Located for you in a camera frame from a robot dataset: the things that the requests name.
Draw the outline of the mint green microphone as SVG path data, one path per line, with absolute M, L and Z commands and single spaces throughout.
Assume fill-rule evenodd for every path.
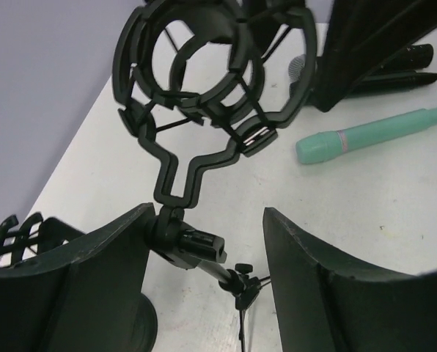
M 437 108 L 418 109 L 382 120 L 305 137 L 295 144 L 298 162 L 318 164 L 437 125 Z

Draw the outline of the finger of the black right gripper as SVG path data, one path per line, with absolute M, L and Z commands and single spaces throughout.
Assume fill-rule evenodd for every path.
M 331 110 L 361 80 L 437 28 L 437 0 L 334 1 L 313 106 Z

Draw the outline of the black handheld microphone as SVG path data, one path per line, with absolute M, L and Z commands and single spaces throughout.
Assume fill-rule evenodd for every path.
M 427 86 L 437 81 L 437 73 L 406 71 L 364 78 L 349 93 L 348 97 L 380 95 L 402 92 Z

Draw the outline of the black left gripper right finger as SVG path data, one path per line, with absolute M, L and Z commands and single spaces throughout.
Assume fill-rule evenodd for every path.
M 437 270 L 365 262 L 275 208 L 262 224 L 284 351 L 437 351 Z

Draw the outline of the black tripod microphone stand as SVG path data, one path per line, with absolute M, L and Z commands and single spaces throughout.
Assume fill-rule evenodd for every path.
M 308 61 L 283 106 L 265 109 L 265 63 L 298 30 Z M 258 154 L 290 125 L 311 91 L 317 31 L 304 1 L 146 1 L 130 14 L 114 50 L 119 116 L 159 171 L 159 210 L 143 230 L 170 264 L 198 268 L 231 294 L 240 318 L 269 278 L 249 264 L 224 267 L 225 242 L 187 224 L 204 173 Z

